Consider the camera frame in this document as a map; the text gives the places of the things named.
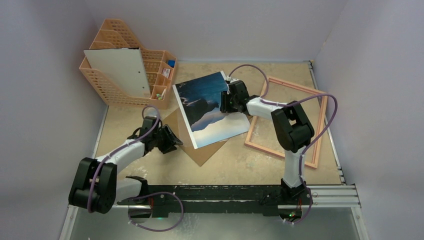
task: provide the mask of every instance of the picture frame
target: picture frame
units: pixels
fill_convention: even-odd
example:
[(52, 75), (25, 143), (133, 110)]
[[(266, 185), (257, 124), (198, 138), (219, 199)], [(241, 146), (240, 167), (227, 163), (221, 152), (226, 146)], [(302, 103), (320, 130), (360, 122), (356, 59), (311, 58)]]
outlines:
[[(313, 95), (325, 93), (323, 91), (320, 91), (320, 90), (317, 90), (317, 89), (314, 89), (314, 88), (311, 88), (311, 87), (307, 87), (307, 86), (303, 86), (303, 85), (296, 84), (296, 83), (293, 83), (293, 82), (289, 82), (289, 81), (286, 81), (286, 80), (278, 79), (278, 78), (272, 77), (272, 76), (268, 77), (268, 82), (269, 82), (269, 85), (278, 84), (278, 85), (282, 85), (284, 87), (299, 90), (301, 92), (309, 93), (309, 94), (313, 94)], [(263, 85), (263, 88), (262, 88), (262, 92), (260, 94), (261, 96), (264, 94), (266, 87), (267, 87), (267, 83), (265, 82), (264, 85)], [(327, 96), (321, 97), (321, 101), (318, 101), (318, 103), (320, 103), (318, 123), (317, 123), (317, 125), (313, 126), (315, 128), (315, 136), (317, 134), (319, 134), (324, 128), (325, 117), (326, 117), (325, 114), (326, 114), (326, 109), (327, 109), (327, 101), (328, 101)], [(247, 132), (247, 136), (246, 136), (246, 140), (244, 141), (244, 145), (247, 146), (247, 147), (259, 150), (261, 152), (271, 154), (271, 155), (276, 156), (278, 158), (285, 158), (284, 152), (280, 152), (280, 151), (271, 149), (269, 147), (262, 146), (260, 144), (252, 142), (252, 136), (253, 136), (253, 132), (255, 130), (255, 126), (257, 124), (257, 121), (258, 121), (258, 116), (254, 116), (252, 118), (249, 131)], [(312, 151), (312, 161), (311, 162), (306, 161), (305, 166), (312, 168), (312, 169), (318, 168), (318, 162), (319, 162), (319, 159), (320, 159), (320, 151), (321, 151), (321, 142), (322, 142), (322, 137), (320, 137), (315, 142), (315, 144), (313, 146), (313, 151)]]

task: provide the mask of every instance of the cardboard sheet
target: cardboard sheet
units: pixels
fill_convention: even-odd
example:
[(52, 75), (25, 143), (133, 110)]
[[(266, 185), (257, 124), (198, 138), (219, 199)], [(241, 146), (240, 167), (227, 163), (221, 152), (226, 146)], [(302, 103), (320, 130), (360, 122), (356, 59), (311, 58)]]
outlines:
[[(168, 124), (174, 134), (183, 141), (190, 139), (189, 131), (183, 124), (178, 124), (178, 118), (182, 118), (180, 109), (173, 111), (165, 119), (162, 120), (163, 124)], [(182, 145), (180, 148), (197, 164), (201, 167), (206, 161), (214, 155), (227, 141), (219, 141), (209, 144), (204, 147), (195, 149), (191, 144)]]

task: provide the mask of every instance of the orange plastic organizer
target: orange plastic organizer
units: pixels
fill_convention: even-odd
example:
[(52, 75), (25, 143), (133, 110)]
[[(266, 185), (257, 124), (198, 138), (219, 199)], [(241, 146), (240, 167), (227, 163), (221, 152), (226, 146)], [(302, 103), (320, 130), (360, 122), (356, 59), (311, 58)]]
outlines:
[[(177, 71), (177, 58), (167, 51), (146, 49), (124, 21), (107, 18), (104, 20), (90, 49), (115, 48), (140, 48), (151, 96), (150, 98), (128, 96), (101, 71), (91, 68), (85, 57), (79, 66), (79, 70), (103, 101), (114, 106), (144, 107), (154, 105), (159, 109), (166, 109)], [(175, 66), (170, 67), (167, 64), (168, 60), (174, 60)], [(170, 69), (169, 77), (162, 75), (163, 69)], [(162, 94), (164, 90), (166, 91), (163, 99), (157, 99), (156, 94)]]

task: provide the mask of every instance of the white wall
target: white wall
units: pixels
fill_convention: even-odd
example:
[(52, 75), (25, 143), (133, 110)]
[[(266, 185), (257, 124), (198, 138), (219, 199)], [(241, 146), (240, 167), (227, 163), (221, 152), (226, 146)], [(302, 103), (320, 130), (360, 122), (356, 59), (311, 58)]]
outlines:
[(423, 13), (422, 0), (350, 0), (314, 65), (375, 240), (424, 239)]
[(83, 0), (4, 0), (0, 16), (0, 239), (58, 239), (105, 112), (78, 70), (97, 26)]
[(304, 61), (347, 0), (86, 0), (98, 24), (124, 20), (147, 47), (187, 61)]

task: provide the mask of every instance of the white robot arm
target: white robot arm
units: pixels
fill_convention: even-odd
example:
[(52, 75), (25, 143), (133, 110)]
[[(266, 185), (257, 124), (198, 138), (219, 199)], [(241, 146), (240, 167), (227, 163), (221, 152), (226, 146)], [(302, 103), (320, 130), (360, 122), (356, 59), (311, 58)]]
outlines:
[[(121, 146), (97, 159), (86, 157), (81, 160), (69, 193), (69, 204), (88, 209), (88, 202), (90, 202), (89, 211), (105, 214), (116, 202), (146, 195), (148, 193), (146, 179), (139, 176), (127, 176), (124, 180), (117, 181), (117, 175), (153, 148), (158, 148), (166, 154), (183, 144), (169, 126), (162, 126), (162, 121), (159, 121), (160, 126), (155, 125), (156, 120), (156, 117), (145, 117), (142, 127), (137, 128)], [(140, 136), (146, 133), (146, 137), (138, 141)], [(99, 174), (93, 179), (96, 169), (102, 162), (104, 163)], [(90, 190), (92, 181), (95, 181), (95, 185), (94, 189)]]
[(221, 93), (221, 112), (240, 112), (272, 121), (278, 142), (284, 148), (285, 169), (282, 181), (288, 189), (301, 188), (302, 180), (299, 175), (303, 179), (305, 168), (305, 158), (300, 158), (301, 152), (311, 143), (311, 138), (314, 136), (314, 128), (302, 106), (299, 104), (294, 107), (282, 107), (281, 105), (287, 103), (271, 101), (267, 101), (270, 104), (265, 104), (261, 102), (259, 96), (249, 96), (241, 80), (229, 77), (228, 80), (228, 91)]

